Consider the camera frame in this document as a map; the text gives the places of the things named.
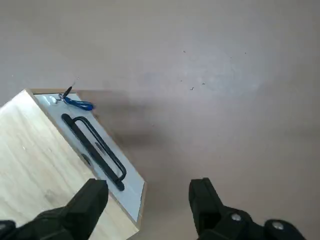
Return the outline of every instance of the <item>black metal handle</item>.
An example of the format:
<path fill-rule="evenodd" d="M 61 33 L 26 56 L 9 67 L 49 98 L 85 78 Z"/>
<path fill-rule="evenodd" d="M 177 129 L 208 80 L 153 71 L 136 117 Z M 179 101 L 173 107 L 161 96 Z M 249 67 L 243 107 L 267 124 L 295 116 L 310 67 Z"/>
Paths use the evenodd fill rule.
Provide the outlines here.
<path fill-rule="evenodd" d="M 125 166 L 119 161 L 114 152 L 110 149 L 110 147 L 105 143 L 105 141 L 101 138 L 99 133 L 95 130 L 95 128 L 91 125 L 91 123 L 84 116 L 77 116 L 72 119 L 68 114 L 64 113 L 61 115 L 61 118 L 64 122 L 70 127 L 76 137 L 80 140 L 82 145 L 89 152 L 91 157 L 95 160 L 95 162 L 100 166 L 102 171 L 108 176 L 108 178 L 116 185 L 116 187 L 123 191 L 125 189 L 125 185 L 122 180 L 126 177 L 127 170 Z M 109 165 L 105 162 L 105 160 L 98 153 L 96 148 L 91 144 L 91 142 L 87 139 L 84 133 L 80 130 L 80 128 L 76 125 L 76 121 L 81 121 L 90 131 L 90 133 L 94 136 L 94 138 L 98 141 L 98 143 L 102 146 L 105 152 L 109 155 L 114 164 L 120 169 L 122 175 L 117 176 L 115 172 L 109 167 Z"/>

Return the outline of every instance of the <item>bolt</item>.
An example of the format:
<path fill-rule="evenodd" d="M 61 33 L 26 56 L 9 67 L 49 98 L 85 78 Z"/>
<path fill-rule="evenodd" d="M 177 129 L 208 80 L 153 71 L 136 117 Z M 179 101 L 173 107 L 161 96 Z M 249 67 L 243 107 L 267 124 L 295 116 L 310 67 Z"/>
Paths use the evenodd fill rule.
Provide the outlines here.
<path fill-rule="evenodd" d="M 231 215 L 231 218 L 232 220 L 235 220 L 235 221 L 240 221 L 241 220 L 241 216 L 237 213 L 234 213 Z"/>
<path fill-rule="evenodd" d="M 278 229 L 278 230 L 283 230 L 284 229 L 284 225 L 279 222 L 279 221 L 274 221 L 272 223 L 272 226 L 275 228 L 275 229 Z"/>

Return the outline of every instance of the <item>wood grain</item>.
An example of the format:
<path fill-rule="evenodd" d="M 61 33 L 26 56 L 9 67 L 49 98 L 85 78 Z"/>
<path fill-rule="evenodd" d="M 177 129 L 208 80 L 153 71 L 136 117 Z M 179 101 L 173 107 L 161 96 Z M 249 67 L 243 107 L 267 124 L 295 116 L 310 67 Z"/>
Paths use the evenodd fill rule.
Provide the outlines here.
<path fill-rule="evenodd" d="M 0 219 L 21 226 L 42 211 L 65 205 L 94 178 L 28 91 L 0 109 L 0 124 Z M 109 196 L 90 239 L 123 240 L 137 231 Z"/>

